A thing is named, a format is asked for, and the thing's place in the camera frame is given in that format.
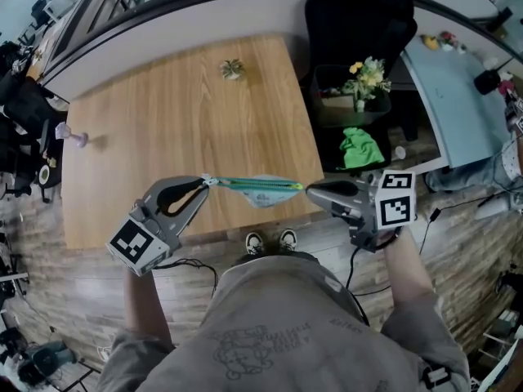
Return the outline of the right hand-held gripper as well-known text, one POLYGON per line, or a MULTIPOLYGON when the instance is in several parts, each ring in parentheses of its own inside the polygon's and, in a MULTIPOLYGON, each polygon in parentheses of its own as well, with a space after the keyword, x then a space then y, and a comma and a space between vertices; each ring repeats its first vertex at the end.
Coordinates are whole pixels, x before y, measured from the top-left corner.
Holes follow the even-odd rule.
POLYGON ((349 225, 354 246, 375 252, 393 243, 415 221, 415 185, 413 171, 370 171, 350 180, 316 182, 309 189, 326 192, 306 196, 349 225))

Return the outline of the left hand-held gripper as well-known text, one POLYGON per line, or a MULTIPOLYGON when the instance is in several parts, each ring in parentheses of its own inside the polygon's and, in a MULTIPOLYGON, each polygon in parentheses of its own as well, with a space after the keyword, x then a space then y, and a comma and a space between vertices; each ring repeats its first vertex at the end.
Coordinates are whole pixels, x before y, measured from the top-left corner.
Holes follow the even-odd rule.
POLYGON ((108 251, 135 275, 147 274, 181 245, 178 235, 194 219, 208 193, 208 185, 199 176, 156 181, 110 237, 108 251))

